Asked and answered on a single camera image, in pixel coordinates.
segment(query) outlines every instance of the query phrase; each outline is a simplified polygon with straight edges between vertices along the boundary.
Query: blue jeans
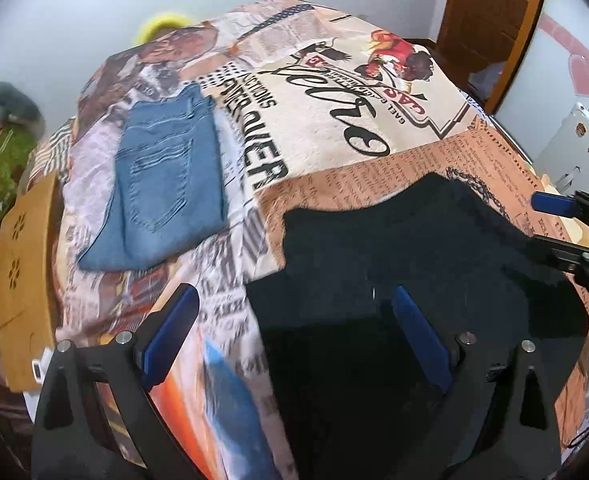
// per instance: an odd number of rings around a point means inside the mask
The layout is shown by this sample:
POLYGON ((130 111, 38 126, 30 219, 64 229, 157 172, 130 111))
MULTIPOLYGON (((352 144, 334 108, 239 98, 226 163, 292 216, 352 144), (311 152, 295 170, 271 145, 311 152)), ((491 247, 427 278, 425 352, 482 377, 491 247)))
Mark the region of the blue jeans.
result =
POLYGON ((214 102, 199 86, 134 105, 114 160, 108 213, 83 270, 143 270, 183 253, 227 222, 214 102))

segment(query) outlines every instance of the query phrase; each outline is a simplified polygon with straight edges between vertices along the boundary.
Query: bedding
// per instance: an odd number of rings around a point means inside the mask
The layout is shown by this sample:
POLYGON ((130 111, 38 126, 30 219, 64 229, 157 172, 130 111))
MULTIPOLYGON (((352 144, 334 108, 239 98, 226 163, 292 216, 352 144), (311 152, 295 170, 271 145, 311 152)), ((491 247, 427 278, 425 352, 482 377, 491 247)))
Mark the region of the bedding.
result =
MULTIPOLYGON (((299 0, 242 6, 110 57, 82 90, 76 118, 37 148, 28 186, 49 171, 65 182, 53 248, 57 339, 107 342, 135 330, 179 283, 199 291, 197 323, 151 396, 208 478, 298 477, 244 288, 285 266, 290 209, 373 205, 435 172, 465 182, 525 234, 569 240, 558 218, 531 209, 529 197, 543 188, 524 162, 430 54, 409 45, 299 0), (152 269, 79 269, 79 254, 105 219, 132 106, 192 82, 220 110, 228 228, 152 269), (233 399, 243 408, 241 425, 226 410, 233 399)), ((562 444, 583 418, 588 351, 589 336, 555 405, 562 444)), ((110 389, 101 390, 123 453, 140 462, 110 389)))

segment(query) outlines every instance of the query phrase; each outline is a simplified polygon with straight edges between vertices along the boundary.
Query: black clamp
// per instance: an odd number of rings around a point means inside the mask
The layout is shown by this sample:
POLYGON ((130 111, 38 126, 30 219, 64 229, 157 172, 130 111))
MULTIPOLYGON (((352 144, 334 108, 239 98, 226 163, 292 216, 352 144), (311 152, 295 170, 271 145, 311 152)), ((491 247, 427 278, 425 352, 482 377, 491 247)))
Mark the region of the black clamp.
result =
POLYGON ((148 395, 165 379, 198 312, 196 289, 182 284, 134 333, 120 332, 101 346, 58 344, 34 422, 36 480, 205 480, 148 395), (95 383, 110 385, 146 468, 123 458, 95 383))
POLYGON ((430 429, 392 478, 541 480, 555 472, 561 464, 555 399, 535 343, 523 340, 507 355, 508 365, 497 367, 489 362, 491 342, 470 332, 445 335, 439 320, 428 320, 402 287, 392 304, 427 380, 444 391, 430 429), (472 453, 451 464, 471 432, 471 421, 486 405, 489 383, 494 383, 492 399, 481 430, 473 435, 472 453))
MULTIPOLYGON (((574 197, 536 192, 535 211, 576 218, 589 227, 589 193, 577 191, 574 197)), ((530 240, 531 256, 546 265, 574 274, 578 285, 589 293, 589 249, 587 247, 535 235, 530 240)))

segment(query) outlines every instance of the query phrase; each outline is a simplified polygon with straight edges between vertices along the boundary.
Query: clamp screw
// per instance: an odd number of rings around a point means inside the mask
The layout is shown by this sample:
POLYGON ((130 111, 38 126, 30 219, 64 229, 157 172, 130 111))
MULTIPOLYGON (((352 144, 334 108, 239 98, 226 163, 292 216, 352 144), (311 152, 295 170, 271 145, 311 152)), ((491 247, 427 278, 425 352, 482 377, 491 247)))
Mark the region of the clamp screw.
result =
POLYGON ((124 330, 123 332, 119 332, 114 339, 116 339, 116 342, 120 345, 124 345, 132 339, 132 332, 124 330))
POLYGON ((521 348, 523 348, 529 354, 532 354, 532 352, 537 349, 537 346, 532 341, 530 341, 530 339, 524 339, 521 342, 521 348))
POLYGON ((472 332, 462 332, 459 334, 459 341, 465 345, 474 345, 477 342, 477 337, 472 332))
POLYGON ((69 339, 64 339, 63 341, 61 341, 57 346, 56 349, 59 352, 67 352, 70 347, 72 346, 72 343, 70 342, 69 339))

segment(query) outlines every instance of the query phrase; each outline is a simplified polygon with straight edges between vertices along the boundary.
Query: jeans back pocket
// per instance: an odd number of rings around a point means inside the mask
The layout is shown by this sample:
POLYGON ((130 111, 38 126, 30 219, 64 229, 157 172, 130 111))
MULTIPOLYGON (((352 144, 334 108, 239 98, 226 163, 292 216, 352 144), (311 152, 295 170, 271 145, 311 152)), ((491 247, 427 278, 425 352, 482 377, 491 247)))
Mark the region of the jeans back pocket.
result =
POLYGON ((192 139, 176 136, 139 150, 130 165, 130 219, 157 232, 186 205, 192 139))

